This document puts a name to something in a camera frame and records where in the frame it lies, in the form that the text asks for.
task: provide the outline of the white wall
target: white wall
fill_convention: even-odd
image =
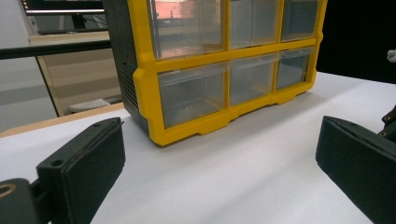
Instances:
[[[0,0],[0,49],[28,47],[20,0]],[[56,118],[35,58],[0,61],[0,132]]]

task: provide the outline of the metal screw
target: metal screw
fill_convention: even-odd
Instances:
[[[12,193],[17,186],[15,184],[4,184],[0,185],[0,198],[7,196]]]

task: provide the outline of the white tabletop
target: white tabletop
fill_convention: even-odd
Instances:
[[[115,112],[0,138],[0,180],[35,166],[94,122],[119,116],[125,167],[92,223],[371,223],[315,161],[324,115],[373,132],[396,86],[318,73],[315,87],[226,128],[158,147]]]

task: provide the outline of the plastic bin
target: plastic bin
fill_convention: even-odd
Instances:
[[[224,107],[225,63],[159,74],[165,128]]]
[[[157,59],[221,51],[223,0],[148,0]]]
[[[276,42],[278,0],[231,1],[231,49]]]
[[[230,61],[230,105],[269,93],[275,61],[277,53]]]
[[[276,89],[282,90],[305,81],[309,55],[315,48],[292,49],[280,52]]]
[[[318,0],[285,0],[282,42],[313,37]]]

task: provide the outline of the storage drawer organizer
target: storage drawer organizer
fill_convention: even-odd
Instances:
[[[308,91],[327,0],[104,0],[123,102],[167,145]]]

